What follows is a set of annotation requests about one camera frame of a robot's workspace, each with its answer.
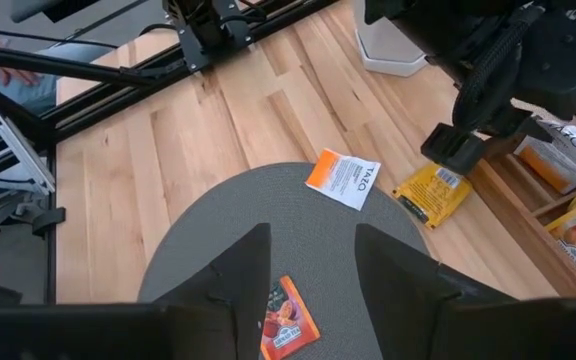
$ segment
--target wooden floor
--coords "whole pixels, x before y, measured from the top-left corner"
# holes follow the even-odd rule
[[[383,164],[390,192],[426,163],[419,147],[449,119],[455,90],[437,68],[403,79],[363,70],[352,4],[341,1],[181,81],[58,148],[59,302],[136,299],[170,225],[207,190],[323,148]],[[176,42],[156,31],[106,56],[133,65]],[[64,101],[91,84],[59,84]],[[519,298],[554,295],[477,194],[445,224],[420,227],[432,256]]]

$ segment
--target blue jeans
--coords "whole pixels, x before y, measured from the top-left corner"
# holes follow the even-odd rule
[[[64,44],[44,49],[37,54],[53,56],[81,62],[91,62],[109,52],[110,49],[94,45]],[[11,79],[8,86],[0,80],[0,92],[35,114],[41,114],[55,107],[57,79],[55,75],[40,74],[40,83],[35,86],[26,86],[17,79]],[[15,165],[0,173],[0,178],[10,180],[28,180],[30,176],[20,166]],[[11,184],[0,182],[0,189],[29,190],[29,184]]]

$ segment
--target person's arm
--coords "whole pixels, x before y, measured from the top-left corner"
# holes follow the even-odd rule
[[[8,86],[10,80],[12,78],[17,78],[23,81],[24,84],[28,86],[37,85],[39,83],[39,79],[37,78],[37,74],[31,71],[25,70],[16,70],[16,69],[9,69],[9,68],[2,68],[0,67],[0,78],[1,82],[4,86]]]

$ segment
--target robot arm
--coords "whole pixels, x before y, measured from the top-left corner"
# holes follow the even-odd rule
[[[436,163],[467,174],[485,149],[474,132],[550,140],[512,98],[576,114],[576,1],[366,0],[366,23],[381,17],[460,89],[453,126],[437,126],[422,146]]]

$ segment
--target gray round mat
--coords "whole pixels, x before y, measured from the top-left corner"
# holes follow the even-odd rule
[[[355,226],[368,223],[427,254],[405,210],[373,188],[356,211],[306,187],[312,164],[257,168],[217,185],[177,220],[146,271],[153,301],[199,271],[256,224],[272,233],[272,274],[290,275],[321,338],[291,359],[381,359],[355,264]]]

